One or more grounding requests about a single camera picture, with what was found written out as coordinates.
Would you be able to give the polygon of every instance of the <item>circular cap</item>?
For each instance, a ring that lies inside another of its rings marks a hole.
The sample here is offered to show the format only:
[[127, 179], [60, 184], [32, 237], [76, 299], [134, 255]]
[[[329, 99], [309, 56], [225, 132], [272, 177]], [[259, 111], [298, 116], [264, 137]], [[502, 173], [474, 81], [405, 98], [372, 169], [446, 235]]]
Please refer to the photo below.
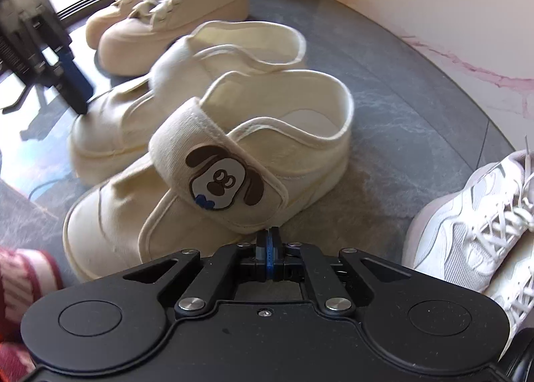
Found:
[[425, 301], [408, 312], [413, 326], [432, 336], [454, 336], [467, 329], [471, 314], [459, 304], [448, 301]]
[[185, 311], [200, 310], [206, 303], [200, 298], [184, 298], [178, 302], [178, 306]]
[[119, 307], [104, 301], [78, 302], [65, 308], [59, 316], [61, 327], [79, 337], [96, 337], [110, 332], [121, 320]]
[[345, 311], [352, 306], [352, 303], [345, 298], [330, 298], [325, 302], [325, 307], [332, 311]]

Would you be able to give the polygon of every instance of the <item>blue bow tie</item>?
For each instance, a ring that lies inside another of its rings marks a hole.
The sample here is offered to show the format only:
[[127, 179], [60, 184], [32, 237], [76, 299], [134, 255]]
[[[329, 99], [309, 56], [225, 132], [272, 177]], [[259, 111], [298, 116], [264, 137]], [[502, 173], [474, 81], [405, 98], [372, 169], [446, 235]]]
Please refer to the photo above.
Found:
[[215, 203], [212, 202], [211, 200], [207, 201], [205, 196], [202, 194], [198, 194], [195, 197], [195, 203], [198, 204], [203, 209], [206, 209], [207, 211], [212, 211], [213, 208], [215, 207]]

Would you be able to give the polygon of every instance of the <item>dog nose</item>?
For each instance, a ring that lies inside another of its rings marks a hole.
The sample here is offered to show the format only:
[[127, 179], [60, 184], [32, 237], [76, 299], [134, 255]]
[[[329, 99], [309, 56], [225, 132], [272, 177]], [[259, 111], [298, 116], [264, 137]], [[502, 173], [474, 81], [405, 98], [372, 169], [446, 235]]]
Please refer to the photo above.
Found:
[[218, 197], [224, 195], [224, 187], [219, 182], [209, 182], [206, 187], [208, 188], [208, 191], [213, 195], [216, 195]]

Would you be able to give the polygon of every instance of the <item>dog eye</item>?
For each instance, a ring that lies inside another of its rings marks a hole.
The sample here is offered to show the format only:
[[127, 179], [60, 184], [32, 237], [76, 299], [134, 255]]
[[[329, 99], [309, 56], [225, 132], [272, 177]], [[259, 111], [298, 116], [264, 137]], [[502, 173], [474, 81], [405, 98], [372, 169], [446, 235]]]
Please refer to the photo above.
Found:
[[236, 178], [232, 175], [226, 177], [226, 180], [223, 183], [223, 186], [228, 189], [236, 184]]
[[216, 182], [222, 182], [223, 180], [226, 180], [226, 171], [223, 169], [218, 169], [213, 174], [213, 180]]

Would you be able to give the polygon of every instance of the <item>pink stain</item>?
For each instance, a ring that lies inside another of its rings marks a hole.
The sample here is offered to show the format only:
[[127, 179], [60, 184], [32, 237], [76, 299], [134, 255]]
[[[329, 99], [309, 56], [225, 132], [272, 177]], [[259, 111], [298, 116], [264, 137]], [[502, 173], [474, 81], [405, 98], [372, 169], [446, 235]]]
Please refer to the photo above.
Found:
[[517, 92], [521, 96], [522, 116], [525, 119], [534, 120], [534, 116], [528, 109], [528, 97], [534, 92], [534, 79], [519, 78], [499, 75], [491, 72], [483, 67], [476, 67], [472, 64], [463, 61], [456, 54], [452, 52], [440, 51], [429, 44], [421, 42], [417, 37], [405, 35], [400, 38], [416, 49], [424, 50], [424, 52], [433, 53], [442, 58], [445, 58], [450, 65], [454, 66], [459, 72], [476, 77], [484, 82], [489, 82], [498, 88], [507, 88], [511, 91]]

